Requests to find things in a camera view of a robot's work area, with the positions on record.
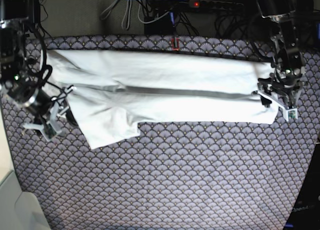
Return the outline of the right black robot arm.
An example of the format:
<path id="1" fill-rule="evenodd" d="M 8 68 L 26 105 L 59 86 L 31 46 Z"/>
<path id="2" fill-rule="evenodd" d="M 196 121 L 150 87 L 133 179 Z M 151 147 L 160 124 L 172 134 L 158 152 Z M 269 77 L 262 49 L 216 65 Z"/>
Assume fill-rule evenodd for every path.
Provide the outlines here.
<path id="1" fill-rule="evenodd" d="M 58 117 L 65 117 L 73 126 L 77 122 L 67 103 L 72 86 L 58 87 L 56 96 L 43 90 L 53 68 L 47 63 L 46 44 L 38 30 L 40 12 L 39 0 L 0 0 L 0 91 L 33 115 L 34 121 L 23 125 L 26 130 L 51 140 L 62 132 Z M 31 68 L 37 61 L 27 57 L 28 32 L 39 41 L 42 51 L 38 71 Z"/>

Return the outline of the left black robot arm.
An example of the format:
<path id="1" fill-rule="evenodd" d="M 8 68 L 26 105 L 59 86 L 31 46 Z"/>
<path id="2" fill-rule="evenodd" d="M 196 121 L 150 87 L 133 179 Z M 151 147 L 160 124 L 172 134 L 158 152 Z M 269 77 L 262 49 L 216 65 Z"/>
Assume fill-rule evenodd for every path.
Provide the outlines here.
<path id="1" fill-rule="evenodd" d="M 286 111 L 296 108 L 304 83 L 301 78 L 306 64 L 299 48 L 296 27 L 291 14 L 295 12 L 292 0 L 256 0 L 260 16 L 270 19 L 278 27 L 278 33 L 270 37 L 275 46 L 271 67 L 274 72 L 268 78 L 258 79 L 261 101 L 267 108 L 276 102 L 273 95 L 282 97 L 279 107 Z"/>

